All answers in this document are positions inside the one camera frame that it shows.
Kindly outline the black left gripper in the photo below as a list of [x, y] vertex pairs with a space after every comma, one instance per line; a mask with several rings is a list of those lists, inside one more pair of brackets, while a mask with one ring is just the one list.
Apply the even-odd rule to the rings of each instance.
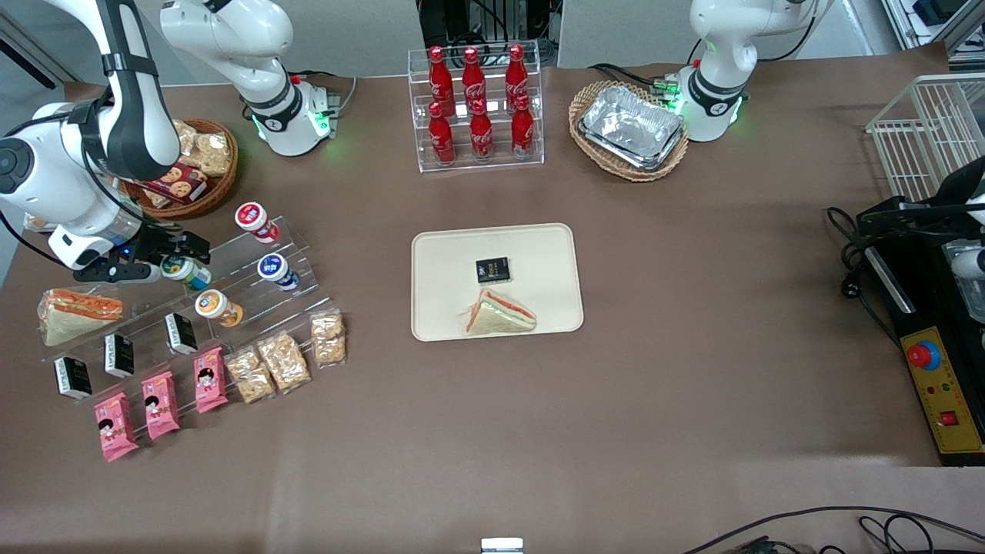
[[924, 214], [932, 205], [908, 199], [887, 199], [862, 211], [858, 215], [858, 234], [875, 236], [889, 232], [912, 232], [912, 234], [939, 234], [940, 224], [961, 232], [980, 232], [984, 225], [984, 157], [968, 162], [964, 167], [951, 172], [941, 183], [938, 193], [933, 197], [933, 207], [975, 206], [979, 208], [968, 212], [953, 212], [938, 216]]

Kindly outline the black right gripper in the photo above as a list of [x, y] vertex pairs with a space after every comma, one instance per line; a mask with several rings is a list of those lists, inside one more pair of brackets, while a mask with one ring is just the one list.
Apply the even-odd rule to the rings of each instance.
[[194, 232], [170, 232], [160, 225], [144, 223], [132, 238], [114, 249], [114, 262], [92, 264], [74, 271], [81, 283], [136, 284], [152, 281], [152, 267], [161, 267], [165, 257], [188, 257], [203, 264], [211, 262], [211, 242]]

